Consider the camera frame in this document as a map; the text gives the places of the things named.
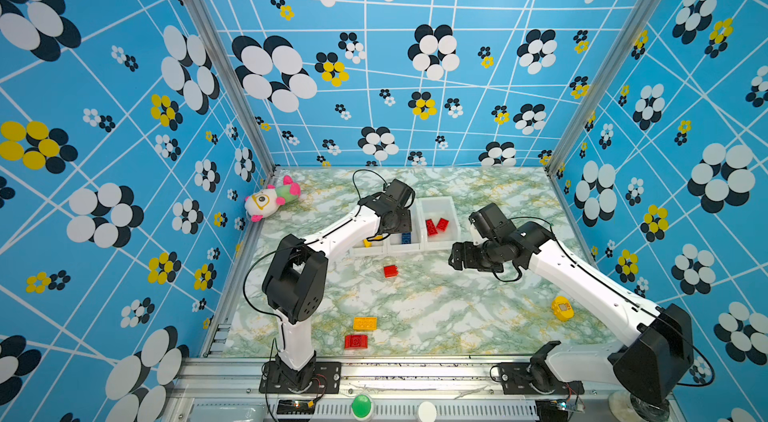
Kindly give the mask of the long red brick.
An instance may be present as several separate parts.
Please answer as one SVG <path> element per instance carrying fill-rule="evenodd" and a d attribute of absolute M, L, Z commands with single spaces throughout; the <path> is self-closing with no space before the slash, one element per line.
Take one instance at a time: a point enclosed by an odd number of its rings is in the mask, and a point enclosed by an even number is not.
<path fill-rule="evenodd" d="M 431 219 L 426 219 L 425 224 L 428 236 L 436 236 L 438 234 L 437 227 Z"/>

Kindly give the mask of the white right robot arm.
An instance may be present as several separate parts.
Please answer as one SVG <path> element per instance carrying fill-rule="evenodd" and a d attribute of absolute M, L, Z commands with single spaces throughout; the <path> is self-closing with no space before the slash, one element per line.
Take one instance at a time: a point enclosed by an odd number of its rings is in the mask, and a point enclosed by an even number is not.
<path fill-rule="evenodd" d="M 530 221 L 516 225 L 494 203 L 473 212 L 481 242 L 456 242 L 449 264 L 498 274 L 506 266 L 529 271 L 561 289 L 615 336 L 599 345 L 545 344 L 530 359 L 537 390 L 555 382 L 619 384 L 637 399 L 660 407 L 694 362 L 692 320 L 683 308 L 661 307 L 623 288 Z"/>

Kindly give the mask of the yellow rounded plate brick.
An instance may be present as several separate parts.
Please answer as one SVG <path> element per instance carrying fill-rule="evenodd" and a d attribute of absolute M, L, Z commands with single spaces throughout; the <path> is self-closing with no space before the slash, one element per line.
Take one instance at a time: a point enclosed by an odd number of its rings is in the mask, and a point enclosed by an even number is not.
<path fill-rule="evenodd" d="M 564 296 L 556 296 L 552 301 L 551 309 L 554 316 L 562 322 L 569 321 L 575 315 L 573 306 Z"/>

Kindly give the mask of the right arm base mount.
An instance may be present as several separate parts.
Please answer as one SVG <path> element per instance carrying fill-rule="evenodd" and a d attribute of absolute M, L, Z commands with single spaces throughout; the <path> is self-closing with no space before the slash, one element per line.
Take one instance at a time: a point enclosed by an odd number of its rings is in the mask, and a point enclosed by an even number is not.
<path fill-rule="evenodd" d="M 543 366 L 523 362 L 504 362 L 489 371 L 505 395 L 546 395 L 569 397 L 584 394 L 580 381 L 562 382 Z"/>

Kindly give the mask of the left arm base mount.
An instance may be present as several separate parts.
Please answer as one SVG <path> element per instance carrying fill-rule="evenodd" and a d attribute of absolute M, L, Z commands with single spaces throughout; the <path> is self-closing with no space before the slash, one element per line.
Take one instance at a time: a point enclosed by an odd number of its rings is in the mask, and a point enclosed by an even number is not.
<path fill-rule="evenodd" d="M 293 370 L 279 358 L 263 366 L 259 392 L 262 394 L 338 394 L 341 382 L 340 362 L 311 361 L 301 370 Z"/>

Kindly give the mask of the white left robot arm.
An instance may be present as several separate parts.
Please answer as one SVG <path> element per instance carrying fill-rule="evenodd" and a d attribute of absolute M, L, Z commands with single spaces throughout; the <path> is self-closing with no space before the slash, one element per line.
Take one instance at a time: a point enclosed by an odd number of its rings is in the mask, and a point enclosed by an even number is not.
<path fill-rule="evenodd" d="M 360 198 L 356 208 L 326 228 L 281 239 L 262 292 L 278 318 L 274 367 L 284 387 L 303 390 L 315 377 L 311 317 L 322 302 L 329 263 L 364 240 L 410 232 L 414 201 L 414 189 L 394 179 L 384 190 Z"/>

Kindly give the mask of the yellow long brick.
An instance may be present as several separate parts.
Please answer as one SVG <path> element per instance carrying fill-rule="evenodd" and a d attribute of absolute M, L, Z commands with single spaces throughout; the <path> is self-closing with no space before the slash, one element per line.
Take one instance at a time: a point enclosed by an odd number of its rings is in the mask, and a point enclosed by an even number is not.
<path fill-rule="evenodd" d="M 377 329 L 378 319 L 376 317 L 355 317 L 353 319 L 353 330 L 356 332 L 370 332 Z"/>

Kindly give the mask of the small red square brick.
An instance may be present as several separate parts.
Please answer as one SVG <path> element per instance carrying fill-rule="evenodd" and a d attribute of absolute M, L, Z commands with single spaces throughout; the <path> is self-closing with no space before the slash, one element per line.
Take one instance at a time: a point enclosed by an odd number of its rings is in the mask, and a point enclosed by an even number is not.
<path fill-rule="evenodd" d="M 399 274 L 398 267 L 396 265 L 388 265 L 383 268 L 384 276 L 386 278 L 396 277 Z"/>

